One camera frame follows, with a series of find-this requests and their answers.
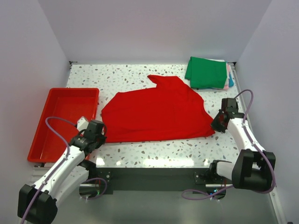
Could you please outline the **red t shirt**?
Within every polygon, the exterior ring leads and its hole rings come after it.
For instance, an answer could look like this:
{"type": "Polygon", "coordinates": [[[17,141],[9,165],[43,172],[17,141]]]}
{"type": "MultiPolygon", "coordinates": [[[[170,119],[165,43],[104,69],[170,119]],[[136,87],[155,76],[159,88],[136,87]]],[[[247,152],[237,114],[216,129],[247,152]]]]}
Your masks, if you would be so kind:
{"type": "Polygon", "coordinates": [[[209,137],[212,117],[204,99],[179,77],[149,75],[156,86],[118,92],[102,109],[107,142],[142,142],[209,137]]]}

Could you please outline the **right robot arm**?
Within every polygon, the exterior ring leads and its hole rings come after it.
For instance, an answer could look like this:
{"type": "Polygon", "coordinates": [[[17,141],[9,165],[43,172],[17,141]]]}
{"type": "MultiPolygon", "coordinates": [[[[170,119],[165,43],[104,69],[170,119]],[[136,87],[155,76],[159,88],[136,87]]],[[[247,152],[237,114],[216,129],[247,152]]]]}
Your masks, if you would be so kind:
{"type": "Polygon", "coordinates": [[[229,132],[239,150],[236,161],[214,160],[208,170],[208,178],[219,183],[230,180],[236,189],[248,189],[269,193],[274,184],[276,157],[267,152],[254,137],[245,114],[239,112],[235,98],[224,98],[221,109],[211,123],[214,131],[229,132]]]}

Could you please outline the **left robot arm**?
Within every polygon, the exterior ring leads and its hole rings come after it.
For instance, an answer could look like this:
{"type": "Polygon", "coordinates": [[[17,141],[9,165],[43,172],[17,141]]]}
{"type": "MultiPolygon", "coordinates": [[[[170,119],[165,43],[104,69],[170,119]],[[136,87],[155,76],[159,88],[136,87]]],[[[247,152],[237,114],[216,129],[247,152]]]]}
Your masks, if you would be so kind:
{"type": "Polygon", "coordinates": [[[86,197],[93,200],[102,196],[108,181],[97,176],[95,163],[86,157],[106,141],[106,125],[98,120],[81,117],[74,126],[78,133],[67,142],[49,124],[45,123],[66,145],[57,162],[32,185],[25,184],[19,191],[17,216],[21,223],[50,224],[55,219],[61,202],[82,183],[95,182],[103,190],[86,197]]]}

